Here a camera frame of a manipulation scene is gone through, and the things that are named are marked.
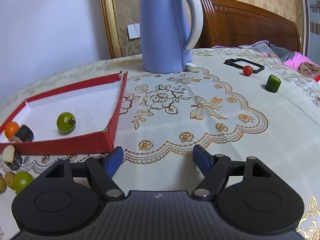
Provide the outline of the green tomato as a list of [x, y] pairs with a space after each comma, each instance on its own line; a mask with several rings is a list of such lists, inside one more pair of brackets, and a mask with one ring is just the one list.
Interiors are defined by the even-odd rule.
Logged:
[[61, 134], [71, 133], [76, 126], [75, 116], [70, 112], [61, 113], [56, 120], [56, 126]]
[[13, 187], [15, 192], [18, 194], [23, 189], [25, 189], [32, 181], [34, 180], [33, 176], [28, 172], [21, 171], [15, 174], [13, 180]]

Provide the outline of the orange mandarin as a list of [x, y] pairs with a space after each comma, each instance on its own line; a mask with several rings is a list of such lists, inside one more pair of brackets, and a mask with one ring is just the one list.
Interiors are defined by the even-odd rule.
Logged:
[[4, 134], [9, 141], [12, 141], [12, 137], [15, 135], [15, 133], [19, 129], [20, 129], [19, 124], [15, 121], [11, 121], [11, 122], [7, 123], [7, 125], [4, 129]]

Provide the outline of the brown longan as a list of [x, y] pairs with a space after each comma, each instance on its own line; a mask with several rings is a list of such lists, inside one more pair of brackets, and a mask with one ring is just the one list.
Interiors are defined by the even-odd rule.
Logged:
[[7, 187], [10, 189], [14, 189], [14, 178], [15, 178], [15, 173], [14, 172], [7, 172], [4, 176], [5, 183]]
[[7, 184], [3, 176], [0, 174], [0, 194], [4, 193], [6, 189], [7, 189]]

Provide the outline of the red cardboard tray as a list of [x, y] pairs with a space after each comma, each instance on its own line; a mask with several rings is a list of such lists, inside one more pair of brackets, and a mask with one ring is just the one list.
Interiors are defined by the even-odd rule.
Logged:
[[1, 149], [21, 155], [110, 152], [127, 73], [96, 77], [22, 101], [1, 125]]

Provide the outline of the floral tablecloth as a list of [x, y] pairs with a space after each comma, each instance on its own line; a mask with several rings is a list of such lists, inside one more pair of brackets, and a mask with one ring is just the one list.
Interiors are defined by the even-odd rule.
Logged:
[[[244, 76], [224, 64], [242, 58], [265, 69]], [[253, 155], [294, 188], [305, 205], [298, 232], [319, 239], [319, 85], [252, 50], [197, 49], [187, 72], [151, 74], [141, 56], [100, 61], [52, 75], [1, 103], [5, 120], [26, 98], [117, 72], [128, 74], [115, 143], [124, 162], [114, 176], [129, 190], [191, 191], [202, 175], [191, 153], [201, 145], [234, 160]], [[281, 80], [265, 89], [270, 75]]]

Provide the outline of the eggplant piece white cut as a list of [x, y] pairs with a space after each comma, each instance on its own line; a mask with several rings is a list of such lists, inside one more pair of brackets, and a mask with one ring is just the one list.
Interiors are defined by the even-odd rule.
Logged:
[[22, 157], [16, 151], [13, 145], [7, 145], [2, 151], [2, 159], [5, 164], [13, 171], [20, 168], [22, 164]]

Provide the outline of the green cucumber chunk far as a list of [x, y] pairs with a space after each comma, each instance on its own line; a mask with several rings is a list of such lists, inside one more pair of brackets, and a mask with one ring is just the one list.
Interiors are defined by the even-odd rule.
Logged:
[[281, 85], [281, 80], [275, 75], [270, 75], [265, 84], [265, 89], [269, 92], [276, 93]]

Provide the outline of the red cherry tomato far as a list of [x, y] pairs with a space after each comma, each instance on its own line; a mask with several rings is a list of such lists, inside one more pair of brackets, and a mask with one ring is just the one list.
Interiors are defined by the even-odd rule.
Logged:
[[251, 66], [244, 66], [242, 72], [244, 76], [251, 76], [253, 74], [253, 68]]

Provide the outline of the pink grey bedding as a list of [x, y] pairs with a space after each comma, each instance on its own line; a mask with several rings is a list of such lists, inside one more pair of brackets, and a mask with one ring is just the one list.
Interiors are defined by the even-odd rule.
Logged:
[[278, 47], [271, 44], [268, 40], [240, 45], [239, 48], [251, 49], [266, 57], [279, 59], [285, 66], [319, 83], [319, 65], [297, 51]]

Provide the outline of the wooden headboard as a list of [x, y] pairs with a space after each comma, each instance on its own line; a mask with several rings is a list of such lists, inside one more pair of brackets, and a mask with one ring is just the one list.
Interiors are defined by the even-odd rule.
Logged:
[[203, 30], [199, 48], [238, 47], [267, 40], [290, 51], [300, 51], [295, 22], [236, 0], [200, 0]]

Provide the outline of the blue electric kettle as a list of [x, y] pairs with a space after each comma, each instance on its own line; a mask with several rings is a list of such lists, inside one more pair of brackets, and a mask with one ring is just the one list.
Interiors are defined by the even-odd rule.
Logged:
[[200, 0], [139, 0], [143, 67], [174, 73], [194, 67], [192, 49], [203, 29]]

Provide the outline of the black plastic frame right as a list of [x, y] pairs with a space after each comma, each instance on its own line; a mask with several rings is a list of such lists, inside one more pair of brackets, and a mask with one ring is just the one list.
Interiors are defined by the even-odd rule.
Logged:
[[250, 66], [253, 68], [253, 74], [258, 74], [265, 69], [265, 67], [259, 63], [242, 58], [226, 59], [224, 64], [241, 70], [243, 70], [245, 66]]

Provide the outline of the white wall switch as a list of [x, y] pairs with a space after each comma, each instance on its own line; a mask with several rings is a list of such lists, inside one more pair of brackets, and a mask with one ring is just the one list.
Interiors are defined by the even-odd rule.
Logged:
[[127, 33], [129, 36], [129, 40], [140, 38], [140, 24], [134, 23], [127, 25]]

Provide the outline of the gold picture frame moulding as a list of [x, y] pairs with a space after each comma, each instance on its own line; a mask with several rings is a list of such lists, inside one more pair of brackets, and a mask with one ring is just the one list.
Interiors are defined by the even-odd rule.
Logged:
[[140, 39], [129, 38], [127, 26], [139, 22], [138, 0], [100, 0], [110, 58], [141, 53]]

